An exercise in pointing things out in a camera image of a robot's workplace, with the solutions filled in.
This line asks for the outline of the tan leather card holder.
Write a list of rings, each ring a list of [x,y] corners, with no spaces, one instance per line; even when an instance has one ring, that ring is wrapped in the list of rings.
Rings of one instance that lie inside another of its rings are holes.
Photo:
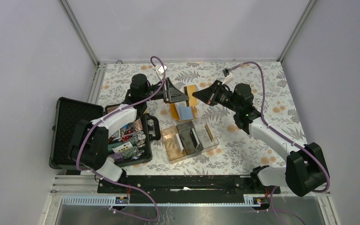
[[[169,104],[171,117],[177,121],[183,122],[197,118],[196,107],[186,106],[184,103]]]

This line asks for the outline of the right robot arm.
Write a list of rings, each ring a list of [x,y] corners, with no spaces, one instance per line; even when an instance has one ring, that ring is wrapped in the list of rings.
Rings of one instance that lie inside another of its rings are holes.
[[[210,87],[192,95],[209,106],[219,104],[233,111],[239,129],[263,141],[285,161],[285,167],[254,168],[250,174],[250,187],[254,192],[262,193],[269,186],[278,186],[290,188],[294,194],[303,197],[309,192],[328,190],[330,176],[321,147],[315,142],[294,141],[269,125],[253,105],[250,85],[240,83],[231,91],[216,80]]]

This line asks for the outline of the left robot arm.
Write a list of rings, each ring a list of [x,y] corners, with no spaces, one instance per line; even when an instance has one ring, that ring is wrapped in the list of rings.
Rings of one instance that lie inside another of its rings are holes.
[[[67,151],[68,158],[75,162],[77,169],[86,167],[109,181],[108,185],[114,192],[124,191],[127,181],[122,177],[123,169],[109,157],[108,139],[126,124],[142,117],[147,101],[160,99],[164,103],[177,103],[187,101],[189,97],[169,78],[152,85],[146,75],[134,75],[124,101],[116,110],[98,119],[77,122]]]

